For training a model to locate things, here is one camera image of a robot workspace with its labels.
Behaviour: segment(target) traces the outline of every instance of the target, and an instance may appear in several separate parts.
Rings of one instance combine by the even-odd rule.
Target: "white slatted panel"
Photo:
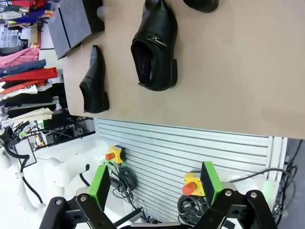
[[[227,178],[228,174],[249,175],[275,164],[283,166],[282,138],[94,121],[99,139],[126,148],[125,164],[138,178],[135,198],[143,200],[148,213],[160,221],[177,221],[176,205],[182,195],[183,176],[191,170],[200,170],[203,161],[212,161],[220,178]],[[143,206],[141,200],[136,205]]]

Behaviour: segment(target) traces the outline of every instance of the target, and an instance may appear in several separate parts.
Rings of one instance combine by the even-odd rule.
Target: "black leather shoe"
[[[218,0],[183,0],[186,5],[204,13],[210,13],[217,9]]]
[[[177,21],[165,0],[146,0],[139,31],[132,41],[132,55],[139,85],[164,91],[177,83],[177,60],[173,50]]]
[[[104,91],[105,61],[97,45],[91,49],[90,67],[80,84],[84,111],[100,113],[109,109],[108,94]]]

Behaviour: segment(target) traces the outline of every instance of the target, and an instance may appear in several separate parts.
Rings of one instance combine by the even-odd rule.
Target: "gray floor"
[[[289,139],[287,145],[287,154],[293,156],[297,145],[298,139]],[[283,214],[282,221],[279,229],[302,229],[305,227],[305,141],[303,141],[300,151],[295,157],[295,165],[298,165],[298,172],[295,176],[296,182],[296,195],[292,205]],[[293,186],[291,185],[287,190],[287,201],[292,194]]]

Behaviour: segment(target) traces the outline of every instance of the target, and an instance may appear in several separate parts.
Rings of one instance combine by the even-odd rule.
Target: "screw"
[[[225,195],[226,195],[227,197],[229,197],[229,196],[232,195],[232,192],[231,192],[230,190],[228,190],[228,191],[225,192]]]
[[[257,194],[255,192],[251,192],[251,195],[250,195],[252,198],[256,198],[257,197]]]

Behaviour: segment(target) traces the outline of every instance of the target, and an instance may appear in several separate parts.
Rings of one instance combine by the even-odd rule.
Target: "brown tabletop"
[[[105,31],[65,60],[72,115],[305,138],[303,0],[219,0],[209,14],[168,2],[178,21],[177,85],[164,92],[138,85],[130,47],[144,0],[104,0]],[[79,84],[94,44],[106,62],[110,110],[84,114]]]

